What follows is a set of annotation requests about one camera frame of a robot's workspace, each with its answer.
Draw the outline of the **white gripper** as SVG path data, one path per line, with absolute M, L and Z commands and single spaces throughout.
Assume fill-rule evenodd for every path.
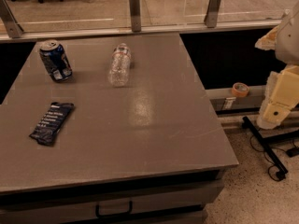
M 274 50 L 278 27 L 271 29 L 255 43 L 257 49 Z M 280 73 L 271 72 L 267 79 L 257 125 L 271 130 L 281 124 L 299 104 L 299 66 L 287 65 Z

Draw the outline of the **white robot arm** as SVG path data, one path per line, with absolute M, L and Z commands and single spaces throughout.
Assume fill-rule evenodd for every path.
M 299 104 L 299 2 L 285 11 L 281 23 L 259 38 L 255 47 L 272 49 L 276 58 L 286 64 L 279 73 L 270 72 L 257 118 L 260 128 L 271 130 Z

